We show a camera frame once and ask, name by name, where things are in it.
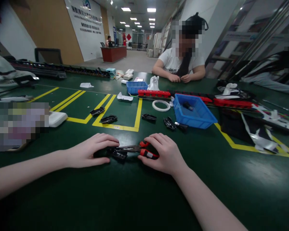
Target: ceiling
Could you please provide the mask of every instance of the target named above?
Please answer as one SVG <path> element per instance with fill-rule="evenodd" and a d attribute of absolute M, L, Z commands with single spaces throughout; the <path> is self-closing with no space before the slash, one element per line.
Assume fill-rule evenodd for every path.
<path fill-rule="evenodd" d="M 149 23 L 151 22 L 155 23 L 156 30 L 161 30 L 181 0 L 112 0 L 112 5 L 110 4 L 111 0 L 94 1 L 110 11 L 118 29 L 126 28 L 124 24 L 120 24 L 123 21 L 126 25 L 130 25 L 131 29 L 139 29 L 135 22 L 140 22 L 141 29 L 150 30 Z M 129 7 L 131 11 L 124 12 L 121 7 Z M 148 13 L 147 8 L 156 8 L 156 12 Z M 155 22 L 149 21 L 149 18 L 155 18 Z"/>

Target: green workbench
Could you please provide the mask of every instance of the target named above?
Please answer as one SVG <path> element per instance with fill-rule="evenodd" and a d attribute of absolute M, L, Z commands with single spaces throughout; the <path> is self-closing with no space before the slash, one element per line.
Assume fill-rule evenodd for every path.
<path fill-rule="evenodd" d="M 143 77 L 147 83 L 151 76 L 134 73 L 134 78 Z M 82 82 L 90 82 L 94 88 L 80 88 Z M 188 84 L 159 80 L 160 90 L 213 94 L 218 93 L 215 84 L 216 80 L 211 79 Z M 287 94 L 244 83 L 239 83 L 239 87 L 252 91 L 258 99 L 289 108 Z M 35 102 L 49 102 L 54 107 L 76 94 L 76 99 L 70 98 L 72 102 L 66 100 L 60 105 L 64 106 L 60 111 L 68 114 L 68 121 L 50 128 L 49 133 L 41 134 L 21 152 L 0 152 L 0 167 L 67 149 L 95 133 L 111 134 L 121 145 L 137 144 L 152 133 L 163 133 L 178 144 L 188 166 L 247 229 L 289 230 L 289 153 L 265 155 L 248 151 L 252 147 L 232 137 L 230 145 L 214 124 L 206 130 L 190 128 L 186 134 L 178 129 L 170 131 L 163 117 L 175 119 L 173 109 L 157 112 L 151 99 L 118 101 L 113 94 L 121 91 L 127 95 L 126 85 L 111 79 L 67 74 L 65 80 L 41 79 L 35 89 L 15 90 L 3 96 L 37 97 L 51 90 Z M 108 105 L 104 116 L 118 117 L 112 127 L 99 126 L 98 119 L 89 116 L 103 100 L 102 105 Z M 156 124 L 137 119 L 139 110 L 141 114 L 157 116 Z M 218 110 L 210 110 L 219 119 Z M 289 136 L 273 135 L 289 148 Z M 102 166 L 60 170 L 9 195 L 0 201 L 0 230 L 147 231 L 201 230 L 201 227 L 175 181 L 144 166 L 137 154 L 129 154 L 124 165 L 111 159 L 110 164 Z"/>

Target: red component strip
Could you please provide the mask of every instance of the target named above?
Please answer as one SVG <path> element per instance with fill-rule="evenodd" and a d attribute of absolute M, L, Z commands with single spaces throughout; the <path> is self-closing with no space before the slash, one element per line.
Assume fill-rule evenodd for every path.
<path fill-rule="evenodd" d="M 168 91 L 138 90 L 138 96 L 170 98 L 170 93 Z"/>
<path fill-rule="evenodd" d="M 220 107 L 252 108 L 251 102 L 214 99 L 214 104 Z"/>
<path fill-rule="evenodd" d="M 194 96 L 194 97 L 199 97 L 202 99 L 202 101 L 207 104 L 207 103 L 212 103 L 213 101 L 207 97 L 202 97 L 202 96 Z"/>

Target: red handle pliers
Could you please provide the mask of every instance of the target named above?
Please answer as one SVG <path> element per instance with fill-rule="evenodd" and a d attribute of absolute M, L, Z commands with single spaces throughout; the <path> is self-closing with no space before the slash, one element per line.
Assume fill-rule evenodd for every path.
<path fill-rule="evenodd" d="M 141 156 L 150 158 L 150 159 L 158 159 L 160 156 L 156 155 L 149 150 L 145 149 L 150 145 L 149 142 L 141 141 L 139 145 L 130 145 L 124 147 L 117 147 L 116 151 L 118 152 L 139 152 Z"/>

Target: office chair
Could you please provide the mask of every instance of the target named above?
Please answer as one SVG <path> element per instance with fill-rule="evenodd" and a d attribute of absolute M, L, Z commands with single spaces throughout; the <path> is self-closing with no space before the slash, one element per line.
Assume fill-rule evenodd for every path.
<path fill-rule="evenodd" d="M 35 48 L 35 61 L 39 63 L 63 64 L 60 49 Z"/>
<path fill-rule="evenodd" d="M 137 50 L 139 50 L 141 48 L 142 44 L 141 43 L 138 43 L 137 44 Z"/>

